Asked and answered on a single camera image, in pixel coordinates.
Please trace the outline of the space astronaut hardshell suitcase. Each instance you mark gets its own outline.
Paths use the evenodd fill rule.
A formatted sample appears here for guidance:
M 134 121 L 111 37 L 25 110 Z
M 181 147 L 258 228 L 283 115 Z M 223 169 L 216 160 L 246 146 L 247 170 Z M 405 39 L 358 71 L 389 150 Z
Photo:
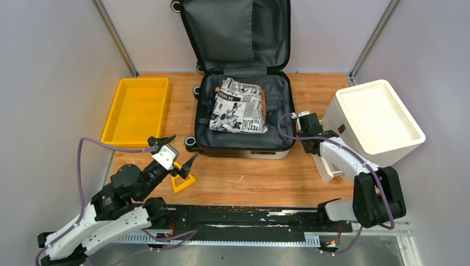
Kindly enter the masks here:
M 289 1 L 172 1 L 179 13 L 203 73 L 193 88 L 197 100 L 194 134 L 185 139 L 188 152 L 207 156 L 256 159 L 286 157 L 294 140 L 284 137 L 278 119 L 295 110 L 290 80 Z M 265 94 L 263 134 L 211 130 L 215 89 L 226 78 L 259 85 Z

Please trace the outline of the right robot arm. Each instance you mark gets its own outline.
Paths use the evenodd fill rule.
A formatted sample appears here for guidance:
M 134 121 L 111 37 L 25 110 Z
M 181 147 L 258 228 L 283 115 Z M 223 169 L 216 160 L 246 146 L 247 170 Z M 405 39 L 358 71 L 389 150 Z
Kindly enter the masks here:
M 349 221 L 364 228 L 394 229 L 395 219 L 406 214 L 397 171 L 359 155 L 337 133 L 324 130 L 315 113 L 301 112 L 297 126 L 304 151 L 330 161 L 353 182 L 352 199 L 333 199 L 318 206 L 318 227 L 328 232 L 339 221 Z

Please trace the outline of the white drawer storage box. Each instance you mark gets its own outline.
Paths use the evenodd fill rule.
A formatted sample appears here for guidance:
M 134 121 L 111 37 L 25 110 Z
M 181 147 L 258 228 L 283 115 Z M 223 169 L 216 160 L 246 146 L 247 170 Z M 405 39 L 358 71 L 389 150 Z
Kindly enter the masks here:
M 426 136 L 386 80 L 340 89 L 321 119 L 354 151 L 379 166 L 392 166 Z

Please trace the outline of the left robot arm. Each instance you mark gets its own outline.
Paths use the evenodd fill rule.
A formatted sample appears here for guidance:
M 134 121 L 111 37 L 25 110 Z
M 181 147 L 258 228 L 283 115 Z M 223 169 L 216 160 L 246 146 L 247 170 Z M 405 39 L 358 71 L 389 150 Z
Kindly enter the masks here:
M 146 232 L 154 227 L 165 228 L 170 214 L 163 198 L 150 193 L 168 176 L 186 179 L 196 159 L 193 155 L 183 165 L 176 164 L 179 152 L 171 145 L 175 135 L 149 137 L 145 149 L 124 149 L 105 144 L 91 137 L 82 137 L 77 150 L 77 183 L 80 212 L 56 232 L 38 235 L 40 251 L 36 265 L 82 265 L 103 246 L 136 230 Z M 149 152 L 152 161 L 142 170 L 133 164 L 119 168 L 110 183 L 85 202 L 81 181 L 81 152 L 84 141 L 127 153 Z

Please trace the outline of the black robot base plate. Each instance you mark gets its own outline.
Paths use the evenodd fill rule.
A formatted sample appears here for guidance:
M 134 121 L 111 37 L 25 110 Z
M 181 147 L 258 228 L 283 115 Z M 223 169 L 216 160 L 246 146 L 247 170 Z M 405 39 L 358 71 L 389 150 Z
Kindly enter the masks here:
M 351 233 L 347 222 L 325 222 L 316 208 L 171 204 L 147 231 L 173 236 L 195 230 L 203 243 L 300 243 L 309 234 L 336 238 Z

